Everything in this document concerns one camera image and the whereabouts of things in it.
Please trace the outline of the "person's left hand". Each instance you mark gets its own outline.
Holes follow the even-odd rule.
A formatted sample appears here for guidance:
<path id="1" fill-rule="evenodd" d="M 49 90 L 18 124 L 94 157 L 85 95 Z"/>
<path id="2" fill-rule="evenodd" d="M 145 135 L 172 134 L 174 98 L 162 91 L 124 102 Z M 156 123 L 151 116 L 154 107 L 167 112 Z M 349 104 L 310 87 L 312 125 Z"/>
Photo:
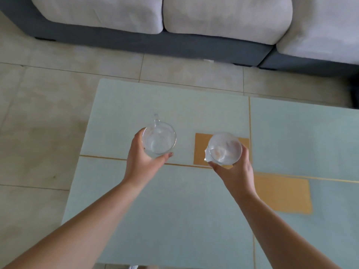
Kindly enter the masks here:
<path id="1" fill-rule="evenodd" d="M 142 144 L 142 128 L 134 136 L 126 163 L 126 170 L 121 185 L 132 187 L 137 190 L 143 189 L 147 183 L 155 176 L 160 168 L 152 168 L 153 158 L 145 153 Z"/>

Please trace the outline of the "person's right hand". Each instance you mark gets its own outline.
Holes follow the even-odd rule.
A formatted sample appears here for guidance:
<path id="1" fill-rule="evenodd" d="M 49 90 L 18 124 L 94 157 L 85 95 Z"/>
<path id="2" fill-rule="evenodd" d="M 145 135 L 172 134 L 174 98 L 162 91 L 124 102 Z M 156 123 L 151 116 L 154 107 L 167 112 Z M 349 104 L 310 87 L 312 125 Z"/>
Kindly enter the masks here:
<path id="1" fill-rule="evenodd" d="M 259 199 L 254 186 L 254 172 L 249 160 L 249 150 L 242 145 L 242 155 L 227 169 L 226 176 L 220 176 L 227 190 L 238 205 L 248 200 Z"/>

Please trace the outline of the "clear glass pitcher with spout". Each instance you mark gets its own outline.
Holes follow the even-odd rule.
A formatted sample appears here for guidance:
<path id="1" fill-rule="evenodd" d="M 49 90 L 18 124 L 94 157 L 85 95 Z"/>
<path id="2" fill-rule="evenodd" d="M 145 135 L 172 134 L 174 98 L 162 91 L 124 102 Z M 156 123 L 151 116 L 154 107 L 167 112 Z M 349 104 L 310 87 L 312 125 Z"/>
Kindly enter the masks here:
<path id="1" fill-rule="evenodd" d="M 221 132 L 209 139 L 204 161 L 221 166 L 233 166 L 240 159 L 242 151 L 242 144 L 238 138 L 228 132 Z"/>

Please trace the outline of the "clear glass mug with handle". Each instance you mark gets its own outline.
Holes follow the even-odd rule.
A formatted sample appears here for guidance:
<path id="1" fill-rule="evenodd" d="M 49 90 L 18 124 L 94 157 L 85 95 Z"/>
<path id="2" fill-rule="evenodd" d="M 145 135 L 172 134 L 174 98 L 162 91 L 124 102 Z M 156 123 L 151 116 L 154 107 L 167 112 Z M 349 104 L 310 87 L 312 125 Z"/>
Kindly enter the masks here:
<path id="1" fill-rule="evenodd" d="M 154 115 L 154 121 L 142 133 L 142 144 L 145 153 L 151 158 L 157 158 L 169 153 L 177 141 L 177 134 L 170 124 L 161 121 L 159 115 Z"/>

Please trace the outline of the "person's right forearm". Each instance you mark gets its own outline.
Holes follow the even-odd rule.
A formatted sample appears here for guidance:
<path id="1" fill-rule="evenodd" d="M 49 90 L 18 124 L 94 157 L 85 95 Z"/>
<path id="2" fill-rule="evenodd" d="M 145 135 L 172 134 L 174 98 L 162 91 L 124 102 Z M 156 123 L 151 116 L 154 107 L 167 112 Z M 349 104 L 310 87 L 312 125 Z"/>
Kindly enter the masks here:
<path id="1" fill-rule="evenodd" d="M 235 199 L 273 269 L 341 269 L 258 196 Z"/>

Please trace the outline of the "person's left forearm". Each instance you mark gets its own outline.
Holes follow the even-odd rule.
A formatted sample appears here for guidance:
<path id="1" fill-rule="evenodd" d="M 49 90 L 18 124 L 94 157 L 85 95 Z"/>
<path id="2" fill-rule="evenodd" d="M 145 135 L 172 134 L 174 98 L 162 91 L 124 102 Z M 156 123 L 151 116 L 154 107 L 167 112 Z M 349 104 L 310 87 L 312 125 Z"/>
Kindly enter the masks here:
<path id="1" fill-rule="evenodd" d="M 3 269 L 92 269 L 145 185 L 122 181 Z"/>

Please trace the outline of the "grey sofa with dark base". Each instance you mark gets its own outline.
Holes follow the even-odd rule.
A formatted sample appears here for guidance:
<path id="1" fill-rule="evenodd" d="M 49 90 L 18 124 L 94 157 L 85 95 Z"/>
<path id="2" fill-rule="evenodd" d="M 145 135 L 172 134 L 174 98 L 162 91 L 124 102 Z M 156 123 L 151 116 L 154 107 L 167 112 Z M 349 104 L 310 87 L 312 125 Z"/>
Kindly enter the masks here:
<path id="1" fill-rule="evenodd" d="M 0 0 L 0 11 L 25 34 L 40 40 L 171 57 L 209 59 L 271 71 L 353 77 L 359 65 L 280 54 L 275 45 L 167 30 L 150 35 L 47 20 L 31 0 Z"/>

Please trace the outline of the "light grey seat cushion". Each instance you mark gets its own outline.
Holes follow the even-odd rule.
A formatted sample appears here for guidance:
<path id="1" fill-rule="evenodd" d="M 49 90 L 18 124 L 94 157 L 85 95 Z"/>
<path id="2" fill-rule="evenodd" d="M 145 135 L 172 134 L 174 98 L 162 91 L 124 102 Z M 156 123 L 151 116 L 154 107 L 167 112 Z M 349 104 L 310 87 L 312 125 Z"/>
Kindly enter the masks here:
<path id="1" fill-rule="evenodd" d="M 292 0 L 281 54 L 359 65 L 359 0 Z"/>
<path id="2" fill-rule="evenodd" d="M 165 29 L 275 45 L 290 27 L 292 0 L 163 0 Z"/>
<path id="3" fill-rule="evenodd" d="M 31 0 L 49 21 L 142 34 L 163 31 L 163 0 Z"/>

